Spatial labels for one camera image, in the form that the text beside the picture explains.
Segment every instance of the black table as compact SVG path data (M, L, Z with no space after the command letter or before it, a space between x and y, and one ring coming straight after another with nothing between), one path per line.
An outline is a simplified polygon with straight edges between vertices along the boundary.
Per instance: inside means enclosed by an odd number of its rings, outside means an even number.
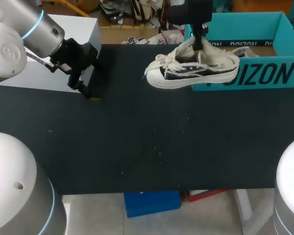
M294 89L156 89L143 71L171 49L103 45L102 102L0 86L0 132L31 149L61 194L274 187L294 141Z

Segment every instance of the white rubber sole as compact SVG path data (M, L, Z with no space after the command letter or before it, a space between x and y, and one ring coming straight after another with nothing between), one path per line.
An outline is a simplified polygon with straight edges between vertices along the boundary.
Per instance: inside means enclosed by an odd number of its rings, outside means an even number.
M231 72L208 75L196 78L184 78L179 80L165 80L160 69L150 70L146 77L150 85L161 89L178 89L189 85L200 83L224 83L232 81L237 73L239 67Z

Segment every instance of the floor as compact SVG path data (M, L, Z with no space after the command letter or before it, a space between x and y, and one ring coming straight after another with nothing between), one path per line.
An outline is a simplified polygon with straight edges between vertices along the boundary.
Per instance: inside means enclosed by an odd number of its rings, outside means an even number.
M263 189L249 189L252 208ZM232 191L197 202L183 201L174 211L127 218L122 193L69 195L67 235L241 235L241 222ZM258 235L276 235L270 220Z

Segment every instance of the shoelace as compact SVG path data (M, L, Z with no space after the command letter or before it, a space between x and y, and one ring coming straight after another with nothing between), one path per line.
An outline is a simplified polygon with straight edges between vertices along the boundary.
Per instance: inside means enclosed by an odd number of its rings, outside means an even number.
M152 62L145 70L145 75L149 70L163 67L164 69L169 68L171 71L181 71L185 70L179 62L175 60L176 49L169 53L168 55L159 54L156 56L155 61L159 63Z

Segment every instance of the canvas sneaker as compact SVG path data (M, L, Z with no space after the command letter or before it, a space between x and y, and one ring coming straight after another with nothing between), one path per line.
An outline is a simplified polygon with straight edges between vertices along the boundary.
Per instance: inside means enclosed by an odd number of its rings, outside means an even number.
M232 81L238 72L240 59L202 38L203 51L194 54L191 38L168 55L159 54L146 68L147 81L161 89L177 89L198 83Z

